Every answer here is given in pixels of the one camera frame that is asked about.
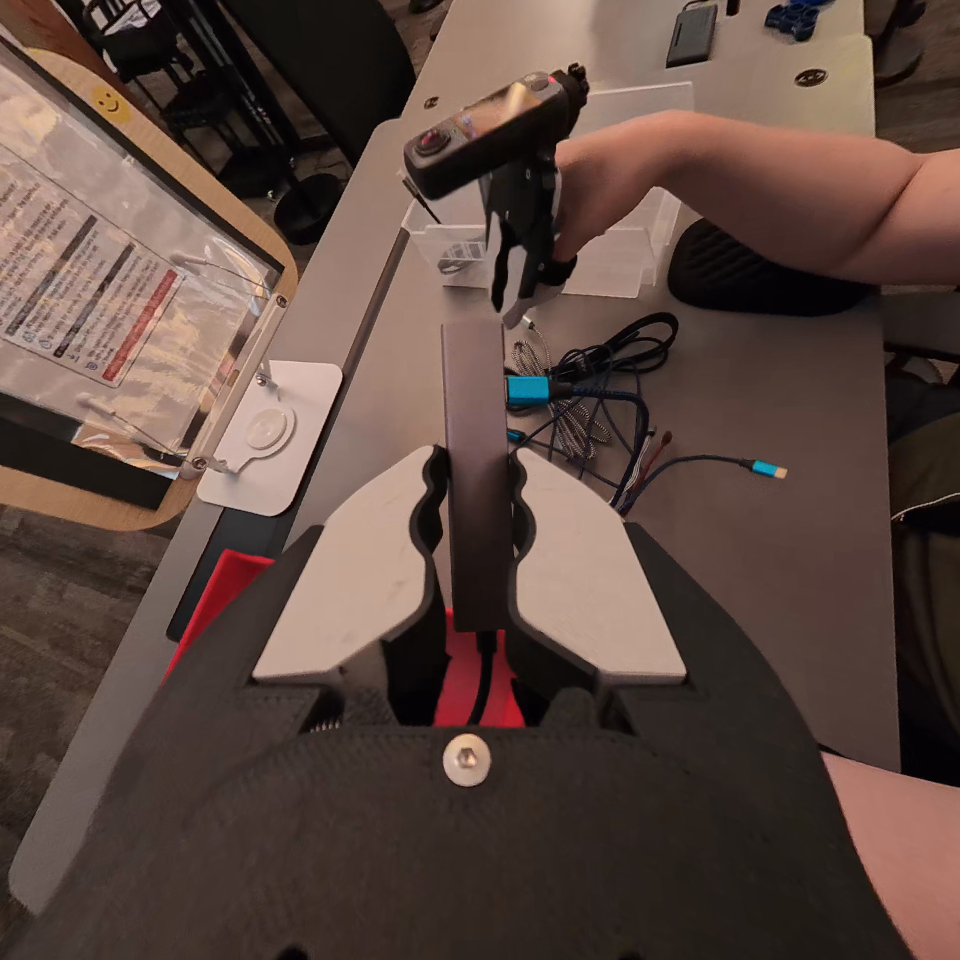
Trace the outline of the person's left forearm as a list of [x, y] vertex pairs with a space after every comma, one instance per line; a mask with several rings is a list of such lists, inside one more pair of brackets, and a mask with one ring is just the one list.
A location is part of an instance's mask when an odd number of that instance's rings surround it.
[[853, 845], [916, 958], [959, 957], [959, 790], [822, 752]]

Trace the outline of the clear plastic bin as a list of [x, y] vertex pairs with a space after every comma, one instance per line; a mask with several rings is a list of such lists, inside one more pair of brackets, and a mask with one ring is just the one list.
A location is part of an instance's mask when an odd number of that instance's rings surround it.
[[[637, 116], [693, 108], [689, 80], [600, 91], [590, 94], [571, 138], [583, 138]], [[495, 226], [492, 248], [487, 249], [479, 187], [469, 184], [428, 205], [438, 222], [413, 199], [401, 224], [430, 276], [444, 286], [489, 289], [499, 233]], [[651, 189], [629, 215], [581, 250], [563, 292], [635, 299], [643, 286], [656, 282], [679, 209], [678, 198], [663, 188]]]

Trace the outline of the black wrist rest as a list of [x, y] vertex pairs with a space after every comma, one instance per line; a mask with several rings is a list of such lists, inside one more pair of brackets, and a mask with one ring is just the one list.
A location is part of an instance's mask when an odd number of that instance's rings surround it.
[[666, 281], [681, 304], [751, 315], [834, 316], [881, 293], [877, 285], [773, 262], [705, 219], [678, 236]]

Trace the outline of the white sign stand base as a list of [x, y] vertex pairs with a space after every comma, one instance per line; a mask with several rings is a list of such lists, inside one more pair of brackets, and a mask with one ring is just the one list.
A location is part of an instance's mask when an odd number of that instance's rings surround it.
[[268, 361], [255, 372], [198, 481], [200, 501], [274, 518], [293, 503], [343, 383], [339, 366]]

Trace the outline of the black office chair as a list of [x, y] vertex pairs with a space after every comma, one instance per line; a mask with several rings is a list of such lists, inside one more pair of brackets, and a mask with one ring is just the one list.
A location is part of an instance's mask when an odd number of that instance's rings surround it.
[[[282, 81], [318, 122], [353, 174], [375, 131], [400, 118], [416, 72], [394, 21], [377, 1], [215, 2], [235, 21]], [[342, 177], [320, 172], [297, 177], [284, 138], [286, 114], [258, 67], [253, 80], [258, 107], [267, 109], [271, 133], [280, 134], [278, 171], [286, 186], [273, 222], [292, 246], [319, 242], [344, 192]]]

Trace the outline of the olive green jacket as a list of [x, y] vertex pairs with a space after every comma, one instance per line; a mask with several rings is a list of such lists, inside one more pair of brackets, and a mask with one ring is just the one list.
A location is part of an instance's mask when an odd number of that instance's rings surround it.
[[901, 766], [958, 786], [958, 371], [889, 350], [884, 386]]

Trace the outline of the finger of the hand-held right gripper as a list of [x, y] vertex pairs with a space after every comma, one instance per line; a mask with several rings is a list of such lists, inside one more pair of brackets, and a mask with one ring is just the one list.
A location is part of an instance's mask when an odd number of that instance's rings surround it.
[[522, 299], [525, 249], [520, 243], [496, 241], [490, 279], [490, 301], [496, 314], [515, 314]]
[[501, 322], [505, 330], [515, 329], [532, 310], [543, 306], [562, 294], [562, 284], [549, 285], [538, 283], [529, 295], [518, 294], [509, 306], [501, 312]]

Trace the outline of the black slim stick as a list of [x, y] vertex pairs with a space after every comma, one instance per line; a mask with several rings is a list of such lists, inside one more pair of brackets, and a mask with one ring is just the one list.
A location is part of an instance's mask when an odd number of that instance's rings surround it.
[[413, 198], [413, 200], [415, 201], [415, 203], [416, 203], [422, 210], [424, 210], [424, 211], [426, 212], [426, 214], [429, 216], [429, 218], [430, 218], [435, 224], [442, 226], [442, 225], [443, 225], [442, 220], [440, 219], [440, 217], [437, 216], [437, 214], [436, 214], [436, 212], [433, 210], [433, 208], [427, 203], [426, 199], [422, 196], [422, 194], [421, 194], [420, 191], [417, 189], [417, 187], [414, 185], [414, 183], [412, 182], [412, 180], [410, 179], [410, 177], [409, 177], [408, 175], [403, 175], [402, 178], [401, 178], [401, 183], [402, 183], [402, 186], [404, 186], [404, 188], [407, 190], [407, 192], [411, 195], [411, 197]]

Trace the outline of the clear acrylic sign holder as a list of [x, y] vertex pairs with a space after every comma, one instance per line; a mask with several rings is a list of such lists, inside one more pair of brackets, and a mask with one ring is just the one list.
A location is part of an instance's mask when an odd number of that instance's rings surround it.
[[296, 290], [280, 237], [102, 78], [2, 37], [2, 393], [167, 457], [182, 477]]

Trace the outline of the blue cable large blue plug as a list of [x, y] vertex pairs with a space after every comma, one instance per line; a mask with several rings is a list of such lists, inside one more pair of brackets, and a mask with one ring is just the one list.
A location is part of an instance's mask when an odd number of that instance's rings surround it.
[[509, 409], [539, 409], [559, 405], [558, 412], [548, 418], [547, 423], [534, 430], [526, 438], [516, 440], [517, 447], [529, 445], [538, 432], [546, 426], [556, 425], [561, 416], [567, 414], [575, 402], [594, 401], [598, 405], [606, 402], [630, 403], [634, 407], [634, 436], [628, 446], [630, 459], [624, 473], [615, 487], [608, 502], [618, 515], [625, 519], [633, 506], [632, 492], [638, 486], [641, 476], [640, 463], [647, 444], [650, 427], [649, 408], [640, 392], [634, 390], [616, 390], [597, 386], [578, 386], [547, 376], [505, 377], [506, 402]]

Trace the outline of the red container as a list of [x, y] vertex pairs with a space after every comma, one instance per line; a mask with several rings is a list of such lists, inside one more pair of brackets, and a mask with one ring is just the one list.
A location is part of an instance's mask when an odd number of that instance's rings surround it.
[[[212, 576], [204, 588], [164, 678], [167, 679], [189, 647], [210, 627], [224, 608], [232, 603], [273, 561], [242, 554], [232, 549], [222, 552]], [[457, 631], [450, 608], [446, 615], [446, 654], [448, 666], [438, 697], [432, 725], [452, 728], [465, 726], [474, 707], [481, 658], [472, 633]], [[525, 721], [515, 698], [515, 678], [504, 649], [498, 647], [493, 660], [490, 690], [481, 725], [490, 728], [523, 728]]]

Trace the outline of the person's right hand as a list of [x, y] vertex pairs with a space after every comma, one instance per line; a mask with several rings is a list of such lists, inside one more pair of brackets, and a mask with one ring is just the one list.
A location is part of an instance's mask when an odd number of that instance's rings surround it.
[[684, 121], [661, 111], [558, 145], [560, 197], [554, 258], [569, 262], [635, 210], [655, 188], [675, 191]]

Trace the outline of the blue plastic part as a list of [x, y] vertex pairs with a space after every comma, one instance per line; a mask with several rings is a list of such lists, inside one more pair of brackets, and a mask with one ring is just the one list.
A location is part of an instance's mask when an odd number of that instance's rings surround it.
[[771, 6], [764, 16], [764, 28], [794, 43], [806, 43], [814, 35], [822, 10], [833, 1], [784, 1]]

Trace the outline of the dark grey flat box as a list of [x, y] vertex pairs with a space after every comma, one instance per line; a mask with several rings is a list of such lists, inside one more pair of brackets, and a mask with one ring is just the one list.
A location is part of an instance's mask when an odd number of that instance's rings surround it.
[[718, 5], [714, 1], [687, 2], [678, 12], [669, 41], [665, 68], [707, 62], [714, 48]]

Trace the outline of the person's right forearm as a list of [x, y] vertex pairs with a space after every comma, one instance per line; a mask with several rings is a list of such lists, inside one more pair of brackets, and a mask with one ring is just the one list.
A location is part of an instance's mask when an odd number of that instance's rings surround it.
[[958, 285], [958, 150], [686, 113], [650, 141], [657, 184], [764, 258], [850, 282]]

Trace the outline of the grey usb hub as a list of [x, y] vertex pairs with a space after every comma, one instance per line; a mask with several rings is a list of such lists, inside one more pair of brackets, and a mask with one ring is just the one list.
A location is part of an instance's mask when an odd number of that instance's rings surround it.
[[498, 318], [440, 329], [452, 610], [460, 632], [508, 622], [513, 510]]

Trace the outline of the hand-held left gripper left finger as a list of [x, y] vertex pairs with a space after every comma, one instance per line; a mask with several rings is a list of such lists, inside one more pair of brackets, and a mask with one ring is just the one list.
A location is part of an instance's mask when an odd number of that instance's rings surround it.
[[387, 687], [383, 642], [429, 610], [433, 538], [449, 476], [447, 451], [422, 446], [328, 518], [273, 626], [259, 683]]

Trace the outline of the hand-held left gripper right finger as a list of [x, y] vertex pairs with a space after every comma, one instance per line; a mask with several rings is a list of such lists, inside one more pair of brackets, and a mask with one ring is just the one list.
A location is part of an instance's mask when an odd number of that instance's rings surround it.
[[615, 509], [527, 448], [510, 477], [512, 624], [600, 686], [682, 684], [688, 669]]

